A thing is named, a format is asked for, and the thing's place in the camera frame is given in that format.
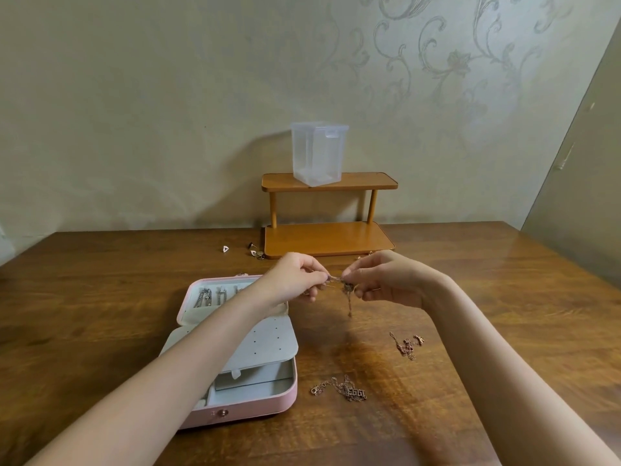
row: person's left arm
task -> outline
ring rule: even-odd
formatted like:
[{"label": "person's left arm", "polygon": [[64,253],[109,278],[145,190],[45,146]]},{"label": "person's left arm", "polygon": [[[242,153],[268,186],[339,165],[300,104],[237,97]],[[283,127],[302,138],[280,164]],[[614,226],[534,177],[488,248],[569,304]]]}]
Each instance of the person's left arm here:
[{"label": "person's left arm", "polygon": [[151,465],[250,329],[278,304],[304,291],[314,301],[328,271],[288,253],[181,341],[121,384],[28,463]]}]

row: shelf top tier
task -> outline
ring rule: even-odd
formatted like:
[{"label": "shelf top tier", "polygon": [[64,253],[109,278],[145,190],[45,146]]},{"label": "shelf top tier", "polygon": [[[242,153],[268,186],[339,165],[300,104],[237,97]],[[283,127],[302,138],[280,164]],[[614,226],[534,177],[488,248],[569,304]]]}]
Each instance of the shelf top tier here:
[{"label": "shelf top tier", "polygon": [[399,184],[383,172],[343,173],[341,181],[308,186],[293,178],[293,173],[266,173],[261,181],[261,188],[268,193],[286,193],[290,191],[345,191],[355,189],[397,189]]}]

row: wooden shelf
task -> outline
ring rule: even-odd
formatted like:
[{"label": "wooden shelf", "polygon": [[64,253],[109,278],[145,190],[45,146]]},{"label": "wooden shelf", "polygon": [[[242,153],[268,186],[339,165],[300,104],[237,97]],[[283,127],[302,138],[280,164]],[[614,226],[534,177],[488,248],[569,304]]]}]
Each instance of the wooden shelf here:
[{"label": "wooden shelf", "polygon": [[[261,188],[269,193],[271,226],[265,228],[263,251],[268,258],[280,258],[288,251],[315,257],[356,255],[369,251],[394,249],[394,244],[373,222],[378,189],[397,189],[399,184],[382,172],[343,173],[341,181],[310,187],[292,173],[263,175]],[[276,222],[276,193],[296,191],[371,191],[366,222],[332,222],[330,224],[289,224]]]},{"label": "wooden shelf", "polygon": [[261,188],[268,193],[397,189],[398,186],[395,180],[382,172],[343,173],[341,181],[313,187],[295,179],[293,173],[268,173],[264,174],[261,180]]},{"label": "wooden shelf", "polygon": [[289,224],[265,228],[264,251],[268,258],[280,258],[288,251],[326,257],[386,249],[394,249],[394,244],[377,222]]}]

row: forearm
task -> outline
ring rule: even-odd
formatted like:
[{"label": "forearm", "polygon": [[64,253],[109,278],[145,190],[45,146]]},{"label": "forearm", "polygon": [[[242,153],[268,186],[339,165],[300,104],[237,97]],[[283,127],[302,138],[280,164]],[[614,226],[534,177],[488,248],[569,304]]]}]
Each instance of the forearm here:
[{"label": "forearm", "polygon": [[496,454],[511,465],[620,465],[452,280],[429,311]]},{"label": "forearm", "polygon": [[150,465],[252,327],[260,291],[240,291],[161,357],[99,401],[34,465]]}]

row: pink jewelry box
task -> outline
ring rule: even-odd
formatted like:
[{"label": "pink jewelry box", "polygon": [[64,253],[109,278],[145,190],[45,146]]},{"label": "pink jewelry box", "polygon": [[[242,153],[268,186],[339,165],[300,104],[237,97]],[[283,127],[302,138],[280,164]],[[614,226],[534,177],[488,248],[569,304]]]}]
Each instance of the pink jewelry box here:
[{"label": "pink jewelry box", "polygon": [[[193,282],[177,314],[180,325],[168,336],[160,355],[185,337],[227,299],[259,276],[208,278]],[[211,290],[211,305],[201,290]],[[289,305],[253,327],[180,429],[250,419],[284,412],[298,396],[295,356],[298,341],[289,318]]]}]

